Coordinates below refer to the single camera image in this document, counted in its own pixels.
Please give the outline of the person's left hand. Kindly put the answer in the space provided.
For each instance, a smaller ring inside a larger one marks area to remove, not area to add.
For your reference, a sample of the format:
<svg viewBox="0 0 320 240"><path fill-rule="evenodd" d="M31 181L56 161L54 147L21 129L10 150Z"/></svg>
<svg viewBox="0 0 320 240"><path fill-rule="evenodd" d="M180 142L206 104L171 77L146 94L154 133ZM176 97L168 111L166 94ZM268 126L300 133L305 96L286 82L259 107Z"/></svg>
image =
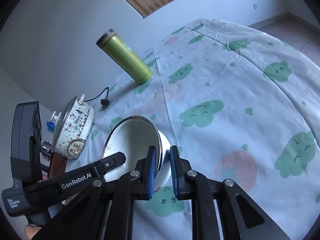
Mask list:
<svg viewBox="0 0 320 240"><path fill-rule="evenodd" d="M26 225L23 231L23 237L25 240L32 240L32 238L41 230L41 227Z"/></svg>

